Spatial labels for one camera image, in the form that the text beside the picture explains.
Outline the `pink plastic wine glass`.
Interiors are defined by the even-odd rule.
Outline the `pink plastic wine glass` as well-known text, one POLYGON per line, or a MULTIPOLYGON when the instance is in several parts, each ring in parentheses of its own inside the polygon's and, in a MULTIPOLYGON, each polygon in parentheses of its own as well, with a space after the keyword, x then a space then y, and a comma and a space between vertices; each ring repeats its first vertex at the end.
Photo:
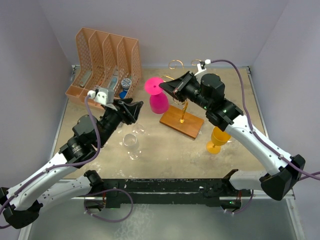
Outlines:
POLYGON ((150 95, 150 108, 155 114, 164 114, 169 109, 169 100, 160 87, 161 83, 164 81, 160 77, 151 77, 144 84, 144 90, 150 95))

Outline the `yellow plastic wine glass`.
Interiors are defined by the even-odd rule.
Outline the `yellow plastic wine glass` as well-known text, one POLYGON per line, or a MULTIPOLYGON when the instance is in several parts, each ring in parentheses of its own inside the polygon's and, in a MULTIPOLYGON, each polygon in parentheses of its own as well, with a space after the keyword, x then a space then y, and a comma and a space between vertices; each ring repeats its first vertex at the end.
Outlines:
POLYGON ((227 132, 214 127, 211 133, 210 141, 206 144, 206 150, 210 154, 218 154, 221 151, 221 146, 225 145, 231 138, 227 132))

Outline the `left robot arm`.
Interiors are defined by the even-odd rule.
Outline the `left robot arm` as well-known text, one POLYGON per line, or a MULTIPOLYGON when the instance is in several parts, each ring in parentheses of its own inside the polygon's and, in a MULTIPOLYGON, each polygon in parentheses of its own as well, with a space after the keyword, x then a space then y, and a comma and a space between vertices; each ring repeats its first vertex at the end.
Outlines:
POLYGON ((120 123, 131 125, 138 120, 143 104, 132 98, 112 100, 100 118, 89 110, 72 128, 73 136, 43 167, 13 187, 1 187, 0 213, 6 222, 1 229, 22 229, 68 199, 102 194, 104 181, 95 170, 64 186, 58 182, 95 160, 120 123))

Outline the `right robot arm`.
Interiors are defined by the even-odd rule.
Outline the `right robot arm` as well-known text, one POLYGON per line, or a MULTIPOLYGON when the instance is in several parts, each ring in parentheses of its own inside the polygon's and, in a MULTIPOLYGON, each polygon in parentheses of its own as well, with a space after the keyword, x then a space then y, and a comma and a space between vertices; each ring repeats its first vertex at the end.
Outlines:
POLYGON ((214 73, 198 78, 191 72, 159 87, 178 101, 189 99, 205 110, 209 122, 242 144, 264 167, 261 173, 237 170, 222 183, 228 196, 239 190, 264 191, 280 201, 300 180, 305 159, 281 149, 252 125, 248 115, 225 97, 225 84, 214 73))

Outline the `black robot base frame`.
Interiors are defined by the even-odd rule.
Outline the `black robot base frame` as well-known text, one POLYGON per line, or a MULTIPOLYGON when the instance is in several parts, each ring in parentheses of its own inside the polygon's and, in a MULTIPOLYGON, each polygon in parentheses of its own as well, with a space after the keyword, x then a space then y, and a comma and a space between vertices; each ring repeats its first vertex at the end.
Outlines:
POLYGON ((106 193, 106 208, 119 208, 122 204, 152 205, 205 205, 238 209, 240 197, 249 197, 248 189, 236 190, 227 178, 172 178, 172 179, 104 179, 87 196, 106 193))

